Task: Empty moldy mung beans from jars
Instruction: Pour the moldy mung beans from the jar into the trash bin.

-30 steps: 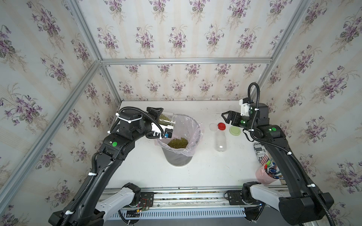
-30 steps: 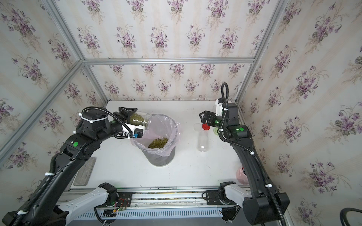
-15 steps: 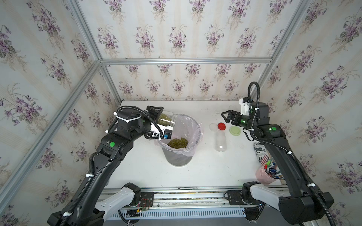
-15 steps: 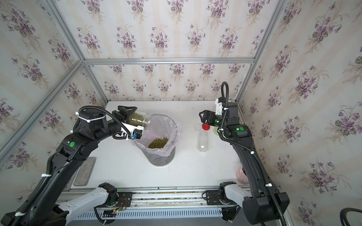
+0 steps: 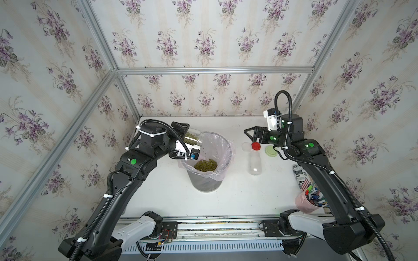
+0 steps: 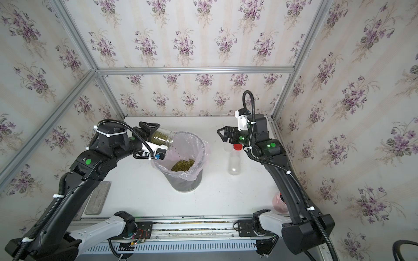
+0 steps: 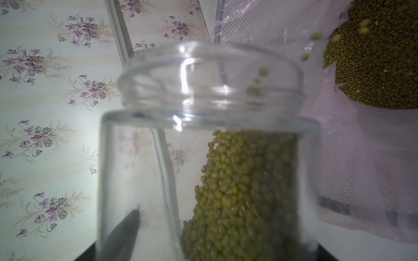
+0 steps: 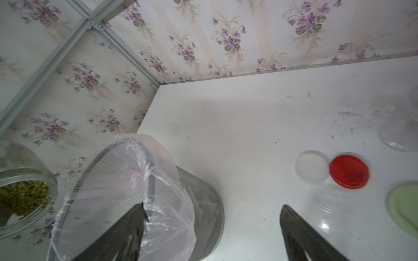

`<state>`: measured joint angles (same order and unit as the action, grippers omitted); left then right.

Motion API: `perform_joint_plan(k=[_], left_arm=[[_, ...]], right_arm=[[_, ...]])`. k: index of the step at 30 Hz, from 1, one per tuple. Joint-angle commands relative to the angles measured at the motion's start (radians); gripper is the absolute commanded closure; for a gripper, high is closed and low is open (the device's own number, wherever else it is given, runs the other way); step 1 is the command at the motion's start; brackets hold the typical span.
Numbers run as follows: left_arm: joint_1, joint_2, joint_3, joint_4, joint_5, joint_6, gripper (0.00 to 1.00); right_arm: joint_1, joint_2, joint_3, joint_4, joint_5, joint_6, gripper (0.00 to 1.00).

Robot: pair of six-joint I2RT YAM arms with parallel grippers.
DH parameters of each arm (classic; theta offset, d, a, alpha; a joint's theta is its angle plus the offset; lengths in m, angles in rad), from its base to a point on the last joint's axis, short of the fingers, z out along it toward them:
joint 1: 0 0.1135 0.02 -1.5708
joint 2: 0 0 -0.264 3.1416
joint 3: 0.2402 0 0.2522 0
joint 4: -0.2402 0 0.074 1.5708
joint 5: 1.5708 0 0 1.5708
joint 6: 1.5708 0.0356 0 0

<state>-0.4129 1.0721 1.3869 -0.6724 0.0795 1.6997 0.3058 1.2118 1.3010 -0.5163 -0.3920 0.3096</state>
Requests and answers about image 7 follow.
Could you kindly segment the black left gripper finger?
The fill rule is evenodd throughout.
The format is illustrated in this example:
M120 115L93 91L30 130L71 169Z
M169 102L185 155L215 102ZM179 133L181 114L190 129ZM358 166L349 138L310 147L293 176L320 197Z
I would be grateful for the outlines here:
M98 246L98 261L130 261L140 223L140 211L132 210Z

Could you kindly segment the green lid bean jar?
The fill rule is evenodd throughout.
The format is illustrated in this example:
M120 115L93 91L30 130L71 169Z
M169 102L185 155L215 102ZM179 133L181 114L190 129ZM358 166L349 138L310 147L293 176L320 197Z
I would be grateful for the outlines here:
M101 121L98 246L134 209L131 261L315 261L320 126L284 55L184 42L133 57Z

